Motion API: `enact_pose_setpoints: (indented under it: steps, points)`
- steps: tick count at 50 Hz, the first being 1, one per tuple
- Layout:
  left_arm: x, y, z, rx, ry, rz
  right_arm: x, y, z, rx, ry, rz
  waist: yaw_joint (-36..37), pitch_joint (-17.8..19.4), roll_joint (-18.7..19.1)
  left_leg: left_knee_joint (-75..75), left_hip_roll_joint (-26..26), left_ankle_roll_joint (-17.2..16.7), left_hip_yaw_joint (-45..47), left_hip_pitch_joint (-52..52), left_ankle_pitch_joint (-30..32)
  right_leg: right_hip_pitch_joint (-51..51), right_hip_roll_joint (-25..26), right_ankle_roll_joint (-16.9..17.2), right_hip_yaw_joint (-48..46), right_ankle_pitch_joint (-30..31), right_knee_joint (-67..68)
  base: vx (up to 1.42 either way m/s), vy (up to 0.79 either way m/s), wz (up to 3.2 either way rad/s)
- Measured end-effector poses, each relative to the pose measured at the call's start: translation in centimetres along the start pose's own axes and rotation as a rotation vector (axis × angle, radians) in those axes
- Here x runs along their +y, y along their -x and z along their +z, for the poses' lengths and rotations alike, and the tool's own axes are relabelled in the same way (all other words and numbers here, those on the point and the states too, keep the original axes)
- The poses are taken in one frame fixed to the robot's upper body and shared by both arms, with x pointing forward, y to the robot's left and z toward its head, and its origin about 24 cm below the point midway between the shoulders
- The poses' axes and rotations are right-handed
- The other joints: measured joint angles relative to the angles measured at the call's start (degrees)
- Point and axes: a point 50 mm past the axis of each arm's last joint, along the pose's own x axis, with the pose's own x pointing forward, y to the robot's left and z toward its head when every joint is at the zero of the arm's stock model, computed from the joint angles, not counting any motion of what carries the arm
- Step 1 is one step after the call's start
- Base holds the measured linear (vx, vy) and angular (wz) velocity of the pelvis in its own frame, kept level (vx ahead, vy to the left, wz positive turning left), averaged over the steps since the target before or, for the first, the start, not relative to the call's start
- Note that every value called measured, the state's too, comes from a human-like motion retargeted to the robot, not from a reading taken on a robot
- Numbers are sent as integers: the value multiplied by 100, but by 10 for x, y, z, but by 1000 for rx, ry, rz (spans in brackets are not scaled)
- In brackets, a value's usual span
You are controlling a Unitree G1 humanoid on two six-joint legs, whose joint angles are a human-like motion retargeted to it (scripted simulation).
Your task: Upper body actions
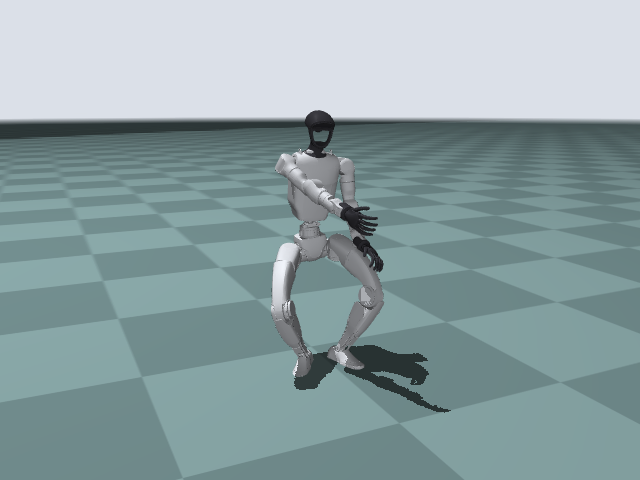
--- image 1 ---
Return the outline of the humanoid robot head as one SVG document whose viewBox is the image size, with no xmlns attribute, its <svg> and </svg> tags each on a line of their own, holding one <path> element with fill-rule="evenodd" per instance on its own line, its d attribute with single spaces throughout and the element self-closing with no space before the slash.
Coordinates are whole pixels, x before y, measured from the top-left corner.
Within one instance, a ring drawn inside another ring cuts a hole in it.
<svg viewBox="0 0 640 480">
<path fill-rule="evenodd" d="M 327 154 L 326 153 L 323 154 L 322 151 L 323 151 L 323 148 L 327 147 L 327 145 L 330 143 L 330 140 L 332 138 L 333 130 L 335 127 L 334 120 L 328 113 L 324 111 L 316 110 L 307 115 L 305 119 L 305 125 L 308 127 L 309 136 L 311 140 L 309 147 L 305 151 L 309 149 L 314 152 L 314 153 L 306 152 L 306 154 L 315 158 L 325 157 Z M 327 140 L 325 142 L 314 141 L 313 131 L 321 132 L 322 130 L 329 131 Z"/>
</svg>

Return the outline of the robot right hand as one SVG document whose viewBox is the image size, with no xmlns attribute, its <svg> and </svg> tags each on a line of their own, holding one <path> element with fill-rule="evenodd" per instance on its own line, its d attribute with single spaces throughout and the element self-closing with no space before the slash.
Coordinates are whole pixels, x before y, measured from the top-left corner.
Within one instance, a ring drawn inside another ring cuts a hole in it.
<svg viewBox="0 0 640 480">
<path fill-rule="evenodd" d="M 362 235 L 366 235 L 366 236 L 372 236 L 373 233 L 367 233 L 365 231 L 376 231 L 375 228 L 368 228 L 365 227 L 366 226 L 378 226 L 377 223 L 370 223 L 370 222 L 366 222 L 362 219 L 366 219 L 366 220 L 377 220 L 378 217 L 370 217 L 370 216 L 366 216 L 361 214 L 362 210 L 369 210 L 370 207 L 356 207 L 353 208 L 350 205 L 348 205 L 347 203 L 339 203 L 339 205 L 341 207 L 343 207 L 341 214 L 340 214 L 340 218 L 343 219 L 344 221 L 347 221 L 348 224 L 355 229 L 357 232 L 359 232 Z M 360 224 L 361 223 L 361 224 Z M 363 225 L 362 225 L 363 224 Z M 361 229 L 360 229 L 361 228 Z M 363 231 L 365 230 L 365 231 Z"/>
</svg>

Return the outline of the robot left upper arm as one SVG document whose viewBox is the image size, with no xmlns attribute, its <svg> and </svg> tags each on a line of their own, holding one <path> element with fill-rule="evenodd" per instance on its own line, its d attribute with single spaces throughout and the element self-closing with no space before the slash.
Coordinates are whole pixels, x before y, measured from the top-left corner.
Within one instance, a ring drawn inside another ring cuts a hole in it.
<svg viewBox="0 0 640 480">
<path fill-rule="evenodd" d="M 343 202 L 347 203 L 353 208 L 357 207 L 355 196 L 355 166 L 352 160 L 348 158 L 337 157 L 340 162 L 340 188 L 343 197 Z"/>
</svg>

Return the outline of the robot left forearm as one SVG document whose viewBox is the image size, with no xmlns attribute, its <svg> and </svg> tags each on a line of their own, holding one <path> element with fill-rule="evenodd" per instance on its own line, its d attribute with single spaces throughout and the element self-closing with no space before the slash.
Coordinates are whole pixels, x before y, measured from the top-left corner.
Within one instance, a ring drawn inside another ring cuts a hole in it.
<svg viewBox="0 0 640 480">
<path fill-rule="evenodd" d="M 357 201 L 356 201 L 356 203 L 357 203 Z M 357 207 L 359 207 L 359 206 L 358 206 L 358 203 L 357 203 Z M 359 211 L 359 212 L 360 212 L 360 211 Z M 347 222 L 347 221 L 346 221 L 346 222 Z M 348 224 L 348 222 L 347 222 L 347 224 Z M 360 223 L 360 224 L 361 224 L 361 223 Z M 349 224 L 348 224 L 348 226 L 349 226 L 349 231 L 350 231 L 350 235 L 351 235 L 351 238 L 352 238 L 352 245 L 353 245 L 353 247 L 355 247 L 356 249 L 358 249 L 358 248 L 357 248 L 357 246 L 356 246 L 355 244 L 353 244 L 353 239 L 354 239 L 355 237 L 357 237 L 357 236 L 358 236 L 359 238 L 361 238 L 362 240 L 367 240 L 367 239 L 365 238 L 365 235 L 362 235 L 362 234 L 360 234 L 359 232 L 357 232 L 357 231 L 356 231 L 355 229 L 353 229 Z M 360 229 L 361 229 L 361 228 L 360 228 Z M 364 230 L 363 230 L 363 231 L 364 231 Z M 358 250 L 359 250 L 359 249 L 358 249 Z"/>
</svg>

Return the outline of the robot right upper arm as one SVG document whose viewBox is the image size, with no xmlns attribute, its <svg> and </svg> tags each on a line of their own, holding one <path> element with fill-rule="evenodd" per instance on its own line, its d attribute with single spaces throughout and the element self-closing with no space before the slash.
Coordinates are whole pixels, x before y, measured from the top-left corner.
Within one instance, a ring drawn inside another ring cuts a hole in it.
<svg viewBox="0 0 640 480">
<path fill-rule="evenodd" d="M 296 160 L 289 154 L 282 154 L 275 166 L 275 170 L 285 176 L 294 186 L 306 195 L 303 184 L 306 180 L 312 180 L 318 188 L 324 188 L 318 179 L 307 179 L 305 173 L 296 165 Z M 306 195 L 307 196 L 307 195 Z"/>
</svg>

